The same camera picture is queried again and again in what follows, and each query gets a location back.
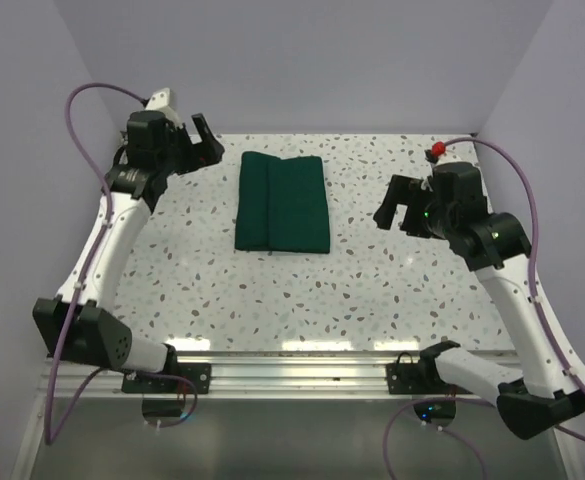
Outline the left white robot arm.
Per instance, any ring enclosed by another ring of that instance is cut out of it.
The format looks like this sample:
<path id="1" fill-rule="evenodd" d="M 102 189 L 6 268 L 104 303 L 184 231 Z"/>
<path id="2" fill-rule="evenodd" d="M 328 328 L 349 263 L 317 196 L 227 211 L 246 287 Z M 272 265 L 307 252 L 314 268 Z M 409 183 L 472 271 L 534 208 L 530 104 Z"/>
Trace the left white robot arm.
<path id="1" fill-rule="evenodd" d="M 114 313 L 116 292 L 135 241 L 167 189 L 169 176 L 218 164 L 224 148 L 202 114 L 192 118 L 199 140 L 158 110 L 130 115 L 126 142 L 105 174 L 99 211 L 71 274 L 33 318 L 57 360 L 113 371 L 144 372 L 157 392 L 173 390 L 180 369 L 172 347 L 141 338 Z"/>

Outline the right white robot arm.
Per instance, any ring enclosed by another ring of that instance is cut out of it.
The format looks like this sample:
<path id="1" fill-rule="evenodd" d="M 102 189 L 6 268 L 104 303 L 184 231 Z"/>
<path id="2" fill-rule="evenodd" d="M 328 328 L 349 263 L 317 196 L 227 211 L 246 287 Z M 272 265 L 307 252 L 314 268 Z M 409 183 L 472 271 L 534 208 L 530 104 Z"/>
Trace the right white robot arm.
<path id="1" fill-rule="evenodd" d="M 373 219 L 390 229 L 398 206 L 407 235 L 448 242 L 494 303 L 519 358 L 519 368 L 488 361 L 446 340 L 387 364 L 392 394 L 443 394 L 458 388 L 494 406 L 507 428 L 528 440 L 585 412 L 585 364 L 552 308 L 541 302 L 528 268 L 532 245 L 509 213 L 491 213 L 478 168 L 467 162 L 433 167 L 430 176 L 395 175 Z"/>

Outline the green surgical cloth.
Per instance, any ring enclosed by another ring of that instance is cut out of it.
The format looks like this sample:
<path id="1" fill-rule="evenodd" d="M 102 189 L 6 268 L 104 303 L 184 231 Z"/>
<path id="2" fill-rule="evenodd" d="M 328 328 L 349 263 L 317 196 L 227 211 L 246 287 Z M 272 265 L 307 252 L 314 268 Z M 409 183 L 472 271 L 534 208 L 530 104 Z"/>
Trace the green surgical cloth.
<path id="1" fill-rule="evenodd" d="M 328 254 L 330 217 L 323 161 L 242 154 L 234 247 L 240 251 Z"/>

